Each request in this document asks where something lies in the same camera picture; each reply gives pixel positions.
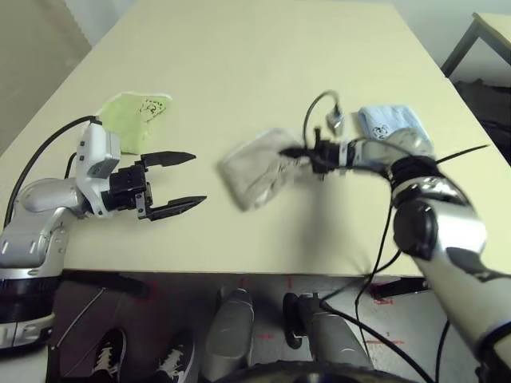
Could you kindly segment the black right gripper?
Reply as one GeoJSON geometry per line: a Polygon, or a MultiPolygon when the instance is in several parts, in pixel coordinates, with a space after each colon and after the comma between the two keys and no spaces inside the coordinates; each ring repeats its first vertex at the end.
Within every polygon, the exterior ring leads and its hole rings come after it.
{"type": "Polygon", "coordinates": [[[315,144],[313,149],[305,147],[289,147],[282,149],[279,154],[291,159],[311,158],[312,171],[321,180],[324,180],[330,172],[340,169],[339,144],[330,140],[323,140],[321,128],[314,128],[315,144]]]}

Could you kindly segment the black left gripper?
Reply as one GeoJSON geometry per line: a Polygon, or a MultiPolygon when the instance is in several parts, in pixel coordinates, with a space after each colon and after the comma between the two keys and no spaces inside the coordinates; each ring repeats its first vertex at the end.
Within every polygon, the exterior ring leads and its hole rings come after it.
{"type": "Polygon", "coordinates": [[[150,183],[145,178],[147,167],[175,166],[194,160],[188,152],[153,152],[141,155],[141,159],[127,168],[120,168],[109,176],[109,189],[101,193],[108,212],[135,210],[138,219],[156,221],[185,213],[207,199],[206,195],[189,196],[168,201],[164,206],[152,208],[153,196],[150,183]]]}

